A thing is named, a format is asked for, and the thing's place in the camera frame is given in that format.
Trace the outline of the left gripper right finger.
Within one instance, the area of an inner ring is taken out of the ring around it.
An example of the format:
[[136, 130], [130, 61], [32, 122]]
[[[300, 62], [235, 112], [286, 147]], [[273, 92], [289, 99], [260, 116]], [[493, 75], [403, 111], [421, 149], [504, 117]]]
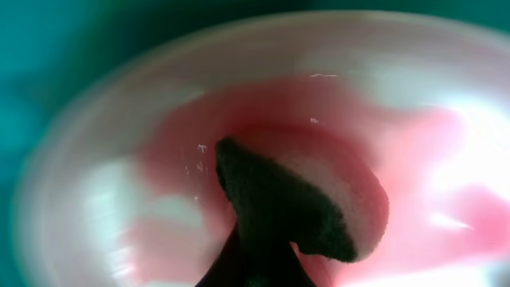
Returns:
[[273, 242], [249, 255], [249, 287], [316, 287], [289, 242]]

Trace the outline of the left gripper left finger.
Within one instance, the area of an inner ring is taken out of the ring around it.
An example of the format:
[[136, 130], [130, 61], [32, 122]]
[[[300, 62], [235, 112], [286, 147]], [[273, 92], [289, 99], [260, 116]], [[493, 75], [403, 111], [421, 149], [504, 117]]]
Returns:
[[249, 256], [235, 226], [220, 254], [195, 287], [243, 287], [248, 268]]

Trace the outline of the pink-white plate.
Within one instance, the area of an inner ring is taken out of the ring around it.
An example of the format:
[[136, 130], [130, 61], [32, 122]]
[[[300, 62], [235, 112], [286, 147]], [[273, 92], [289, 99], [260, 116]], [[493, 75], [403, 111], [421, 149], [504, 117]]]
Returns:
[[317, 285], [508, 285], [509, 38], [374, 11], [205, 29], [81, 94], [18, 194], [29, 285], [195, 285], [235, 221], [214, 146], [258, 127], [354, 147], [390, 199], [368, 259], [303, 256]]

